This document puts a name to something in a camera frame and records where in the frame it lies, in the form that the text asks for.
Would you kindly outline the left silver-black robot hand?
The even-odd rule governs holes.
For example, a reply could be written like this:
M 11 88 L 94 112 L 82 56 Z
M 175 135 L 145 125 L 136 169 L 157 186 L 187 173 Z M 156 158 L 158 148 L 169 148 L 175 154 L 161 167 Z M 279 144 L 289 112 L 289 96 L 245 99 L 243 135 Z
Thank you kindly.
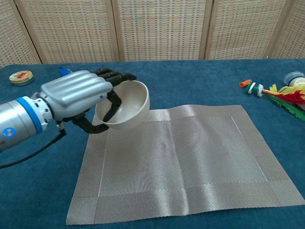
M 88 134 L 99 134 L 109 127 L 105 124 L 92 125 L 86 119 L 85 113 L 107 99 L 111 107 L 103 121 L 109 121 L 122 104 L 122 99 L 114 91 L 114 87 L 136 79 L 131 73 L 120 73 L 108 68 L 93 72 L 76 71 L 43 84 L 37 97 L 45 101 L 56 122 L 72 121 Z

